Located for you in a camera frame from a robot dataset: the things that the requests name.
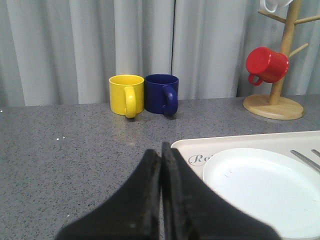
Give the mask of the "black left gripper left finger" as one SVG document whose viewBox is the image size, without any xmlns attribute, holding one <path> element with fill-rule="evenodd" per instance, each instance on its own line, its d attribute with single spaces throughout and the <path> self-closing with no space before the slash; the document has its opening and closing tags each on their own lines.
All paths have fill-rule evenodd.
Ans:
<svg viewBox="0 0 320 240">
<path fill-rule="evenodd" d="M 159 239 L 161 158 L 151 149 L 127 181 L 98 208 L 64 227 L 57 240 Z"/>
</svg>

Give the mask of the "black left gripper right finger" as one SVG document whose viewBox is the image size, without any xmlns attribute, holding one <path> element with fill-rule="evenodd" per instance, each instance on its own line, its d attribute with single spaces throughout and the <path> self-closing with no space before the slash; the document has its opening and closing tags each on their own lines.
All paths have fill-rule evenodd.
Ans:
<svg viewBox="0 0 320 240">
<path fill-rule="evenodd" d="M 167 240 L 278 240 L 269 225 L 213 192 L 180 152 L 163 142 L 161 184 Z"/>
</svg>

